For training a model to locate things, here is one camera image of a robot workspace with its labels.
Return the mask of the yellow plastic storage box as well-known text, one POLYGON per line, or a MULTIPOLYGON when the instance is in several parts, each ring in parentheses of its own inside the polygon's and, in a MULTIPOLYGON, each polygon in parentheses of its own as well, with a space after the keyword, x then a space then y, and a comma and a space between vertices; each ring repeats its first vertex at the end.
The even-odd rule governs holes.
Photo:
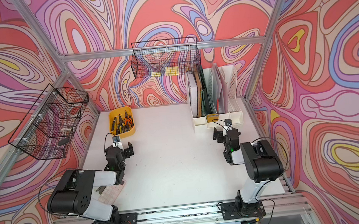
POLYGON ((117 117, 118 122, 119 122, 119 128, 120 128, 120 134, 117 134, 116 136, 119 136, 120 138, 127 138, 129 136, 134 135, 134 133, 136 132, 136 126, 135 126, 135 121, 134 121, 134 126, 133 128, 126 132, 126 128, 124 127, 124 118, 125 118, 125 111, 127 111, 133 118, 134 121, 134 117, 133 117, 133 111, 130 107, 128 106, 124 106, 124 107, 120 107, 117 109, 112 110, 109 113, 109 131, 111 133, 111 126, 112 126, 112 120, 114 117, 117 117))

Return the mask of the orange long nose pliers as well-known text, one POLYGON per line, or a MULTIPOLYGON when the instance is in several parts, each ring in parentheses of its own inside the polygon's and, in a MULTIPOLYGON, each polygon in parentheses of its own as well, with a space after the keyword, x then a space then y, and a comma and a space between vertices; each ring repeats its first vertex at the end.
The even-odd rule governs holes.
POLYGON ((125 111, 125 118, 124 118, 124 127, 126 128, 126 132, 130 131, 134 126, 134 121, 132 116, 125 111))

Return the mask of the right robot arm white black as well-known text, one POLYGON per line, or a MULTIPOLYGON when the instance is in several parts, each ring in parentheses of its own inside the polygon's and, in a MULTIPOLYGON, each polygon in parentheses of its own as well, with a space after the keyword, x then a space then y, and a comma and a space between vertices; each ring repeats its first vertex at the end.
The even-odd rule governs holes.
POLYGON ((252 142, 241 143, 240 135, 236 128, 213 130, 213 139, 224 144, 223 156, 226 163, 244 165, 248 175, 234 201, 219 202, 217 207, 224 220, 251 217, 260 220, 266 215, 261 195, 268 183, 283 175, 284 165, 268 140, 258 138, 252 142))

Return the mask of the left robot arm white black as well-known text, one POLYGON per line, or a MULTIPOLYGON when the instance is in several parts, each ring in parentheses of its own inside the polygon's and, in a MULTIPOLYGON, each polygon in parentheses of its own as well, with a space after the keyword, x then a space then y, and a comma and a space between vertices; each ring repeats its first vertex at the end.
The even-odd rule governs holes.
POLYGON ((134 155, 133 145, 122 149, 112 145, 104 150, 104 170, 66 170, 52 192, 47 211, 52 214, 79 216, 91 224, 137 224, 137 214, 121 214, 118 207, 92 198, 97 187, 122 186, 126 159, 134 155))

